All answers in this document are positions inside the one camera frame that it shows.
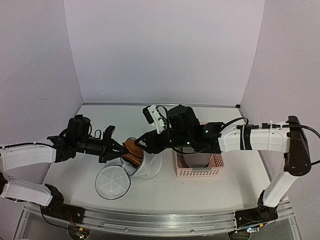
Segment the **white mesh laundry bag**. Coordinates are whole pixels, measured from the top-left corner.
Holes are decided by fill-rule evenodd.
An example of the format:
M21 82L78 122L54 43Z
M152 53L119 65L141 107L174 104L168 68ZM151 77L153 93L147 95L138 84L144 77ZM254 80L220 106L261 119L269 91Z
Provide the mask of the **white mesh laundry bag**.
M161 170L163 157L161 154L143 153L142 163L134 168L132 163L123 157L108 163L95 178L97 194L106 200L123 197L132 185L132 179L149 180Z

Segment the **dark grey bra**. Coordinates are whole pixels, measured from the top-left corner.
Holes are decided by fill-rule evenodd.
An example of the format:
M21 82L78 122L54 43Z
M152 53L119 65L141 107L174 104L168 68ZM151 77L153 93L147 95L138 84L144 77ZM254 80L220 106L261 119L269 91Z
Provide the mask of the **dark grey bra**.
M211 155L208 153L178 154L177 159L183 168L206 168L210 165Z

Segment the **pink perforated plastic basket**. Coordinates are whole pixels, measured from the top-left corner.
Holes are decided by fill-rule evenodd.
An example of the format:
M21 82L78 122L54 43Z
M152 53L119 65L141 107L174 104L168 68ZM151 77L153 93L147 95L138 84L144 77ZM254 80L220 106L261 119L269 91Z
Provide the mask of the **pink perforated plastic basket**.
M204 122L174 137L177 177L216 176L224 168L218 143L222 122Z

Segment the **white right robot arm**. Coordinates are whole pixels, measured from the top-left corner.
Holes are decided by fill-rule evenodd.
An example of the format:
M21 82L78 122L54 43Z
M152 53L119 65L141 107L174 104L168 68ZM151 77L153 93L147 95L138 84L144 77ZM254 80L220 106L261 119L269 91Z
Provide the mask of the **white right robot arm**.
M150 105L142 112L155 130L144 133L134 144L149 154L158 154L165 149L184 154L191 148L194 153L220 154L232 151L269 151L283 154L282 170L263 191L262 199L252 209L252 218L262 222L268 217L285 193L299 178L311 171L312 161L308 140L296 116L287 121L249 124L245 117L235 118L227 123L208 122L201 124L194 110L178 105L166 115L159 112L159 106Z

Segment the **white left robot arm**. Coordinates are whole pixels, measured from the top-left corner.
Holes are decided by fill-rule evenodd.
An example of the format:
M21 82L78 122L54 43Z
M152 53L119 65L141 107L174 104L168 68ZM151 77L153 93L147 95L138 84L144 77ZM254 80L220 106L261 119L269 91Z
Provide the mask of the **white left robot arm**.
M24 142L0 147L0 196L4 199L22 201L47 207L57 219L67 214L67 207L61 202L64 197L50 184L36 184L15 179L8 171L37 164L61 163L76 157L77 153L97 156L99 163L117 159L128 154L128 150L112 135L115 126L110 125L92 136L91 120L82 114L68 121L67 128L59 135L49 136L51 144Z

